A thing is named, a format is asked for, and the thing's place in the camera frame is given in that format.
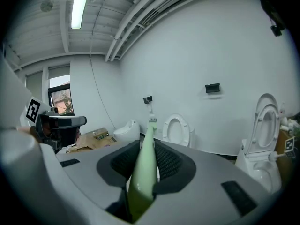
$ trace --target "fluorescent light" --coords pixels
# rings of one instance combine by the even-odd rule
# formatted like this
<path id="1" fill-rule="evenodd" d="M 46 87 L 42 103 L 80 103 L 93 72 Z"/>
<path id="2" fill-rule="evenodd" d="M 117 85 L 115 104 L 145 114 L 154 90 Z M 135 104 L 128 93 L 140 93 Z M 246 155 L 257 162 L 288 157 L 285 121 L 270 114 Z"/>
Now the fluorescent light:
<path id="1" fill-rule="evenodd" d="M 85 3 L 86 0 L 74 0 L 71 21 L 72 29 L 81 28 Z"/>

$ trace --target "toilet lid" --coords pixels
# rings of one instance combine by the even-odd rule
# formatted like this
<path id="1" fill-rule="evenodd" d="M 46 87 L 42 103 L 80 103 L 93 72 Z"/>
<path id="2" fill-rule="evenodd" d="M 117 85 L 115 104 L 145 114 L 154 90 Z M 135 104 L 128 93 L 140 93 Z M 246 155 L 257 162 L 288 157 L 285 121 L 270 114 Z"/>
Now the toilet lid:
<path id="1" fill-rule="evenodd" d="M 256 106 L 255 115 L 244 152 L 274 151 L 279 133 L 279 111 L 277 102 L 271 94 L 263 94 Z"/>
<path id="2" fill-rule="evenodd" d="M 163 140 L 188 146 L 189 126 L 180 114 L 171 115 L 164 124 Z"/>

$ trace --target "white wall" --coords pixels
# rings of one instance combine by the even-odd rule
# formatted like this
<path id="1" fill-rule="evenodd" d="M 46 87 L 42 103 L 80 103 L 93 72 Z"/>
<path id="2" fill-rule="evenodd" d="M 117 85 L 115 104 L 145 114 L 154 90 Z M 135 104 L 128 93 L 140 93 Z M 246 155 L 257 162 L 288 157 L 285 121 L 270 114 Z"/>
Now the white wall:
<path id="1" fill-rule="evenodd" d="M 38 72 L 26 78 L 26 88 L 40 101 L 42 101 L 42 75 L 43 72 Z"/>
<path id="2" fill-rule="evenodd" d="M 20 116 L 30 98 L 31 92 L 0 53 L 0 127 L 21 125 Z"/>
<path id="3" fill-rule="evenodd" d="M 76 55 L 73 56 L 64 56 L 64 57 L 57 57 L 57 58 L 51 58 L 51 59 L 46 59 L 43 61 L 39 61 L 33 64 L 30 64 L 26 67 L 23 67 L 22 71 L 16 71 L 16 74 L 18 77 L 22 77 L 24 75 L 31 75 L 36 72 L 41 72 L 43 71 L 44 67 L 48 68 L 53 68 L 53 67 L 60 67 L 60 66 L 65 66 L 69 65 L 70 61 L 76 57 Z"/>
<path id="4" fill-rule="evenodd" d="M 103 56 L 92 55 L 91 60 L 105 108 L 114 126 L 120 128 L 129 119 L 120 65 L 105 63 Z M 114 127 L 100 100 L 88 55 L 76 56 L 71 61 L 70 87 L 75 115 L 87 118 L 81 133 L 105 127 L 112 134 Z"/>
<path id="5" fill-rule="evenodd" d="M 142 98 L 153 95 L 161 129 L 180 113 L 197 149 L 237 155 L 258 97 L 271 93 L 286 113 L 300 109 L 299 58 L 287 30 L 275 37 L 260 0 L 198 0 L 147 32 L 121 60 L 131 115 L 146 132 Z M 207 95 L 205 85 L 221 83 Z"/>

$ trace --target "toilet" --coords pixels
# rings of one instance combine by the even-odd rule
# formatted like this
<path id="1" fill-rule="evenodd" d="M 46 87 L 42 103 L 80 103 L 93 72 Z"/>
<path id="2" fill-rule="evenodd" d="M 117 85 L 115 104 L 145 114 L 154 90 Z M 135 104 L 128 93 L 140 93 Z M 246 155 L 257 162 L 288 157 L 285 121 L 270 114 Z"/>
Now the toilet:
<path id="1" fill-rule="evenodd" d="M 263 94 L 254 112 L 248 139 L 242 140 L 235 165 L 258 181 L 269 193 L 281 188 L 276 161 L 269 160 L 279 133 L 279 110 L 276 99 Z"/>
<path id="2" fill-rule="evenodd" d="M 180 114 L 172 114 L 164 123 L 163 141 L 194 148 L 195 129 L 189 126 Z"/>
<path id="3" fill-rule="evenodd" d="M 133 142 L 140 139 L 140 125 L 131 119 L 124 127 L 113 132 L 114 137 L 120 142 Z"/>

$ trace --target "cable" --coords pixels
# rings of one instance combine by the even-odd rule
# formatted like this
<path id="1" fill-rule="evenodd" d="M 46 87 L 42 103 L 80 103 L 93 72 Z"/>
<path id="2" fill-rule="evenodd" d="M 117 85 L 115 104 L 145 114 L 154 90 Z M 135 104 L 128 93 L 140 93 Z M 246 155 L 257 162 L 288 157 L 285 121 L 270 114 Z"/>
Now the cable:
<path id="1" fill-rule="evenodd" d="M 113 121 L 111 120 L 111 117 L 108 115 L 108 112 L 107 112 L 107 110 L 106 110 L 106 107 L 104 106 L 103 100 L 102 100 L 102 98 L 101 98 L 101 95 L 100 95 L 100 92 L 99 92 L 99 89 L 98 89 L 98 86 L 97 86 L 97 82 L 96 82 L 96 79 L 95 79 L 95 74 L 94 74 L 94 69 L 93 69 L 93 64 L 92 64 L 92 59 L 91 59 L 91 58 L 90 58 L 90 65 L 91 65 L 91 67 L 92 67 L 92 72 L 93 72 L 93 76 L 94 76 L 96 88 L 97 88 L 97 91 L 98 91 L 100 100 L 101 100 L 101 102 L 102 102 L 102 105 L 103 105 L 103 107 L 104 107 L 104 109 L 105 109 L 105 111 L 106 111 L 106 114 L 107 114 L 109 120 L 110 120 L 111 123 L 112 123 L 113 128 L 116 129 L 116 127 L 115 127 L 114 124 L 113 124 Z"/>
<path id="2" fill-rule="evenodd" d="M 93 5 L 89 5 L 89 4 L 87 4 L 87 6 L 88 6 L 88 7 L 93 7 L 93 8 L 99 8 L 99 6 L 93 6 Z M 113 11 L 113 12 L 120 13 L 120 14 L 122 14 L 122 15 L 125 15 L 125 13 L 122 13 L 122 12 L 117 11 L 117 10 L 109 9 L 109 8 L 106 8 L 106 7 L 104 7 L 103 9 L 106 9 L 106 10 L 109 10 L 109 11 Z"/>
<path id="3" fill-rule="evenodd" d="M 92 53 L 94 29 L 95 29 L 95 26 L 96 26 L 97 19 L 99 18 L 100 13 L 101 13 L 102 8 L 104 7 L 105 3 L 106 3 L 106 0 L 104 0 L 104 3 L 102 4 L 102 6 L 100 8 L 100 11 L 98 12 L 98 15 L 97 15 L 97 17 L 95 19 L 94 26 L 93 26 L 93 29 L 92 29 L 92 37 L 91 37 L 91 40 L 90 40 L 90 57 L 91 57 L 91 53 Z"/>

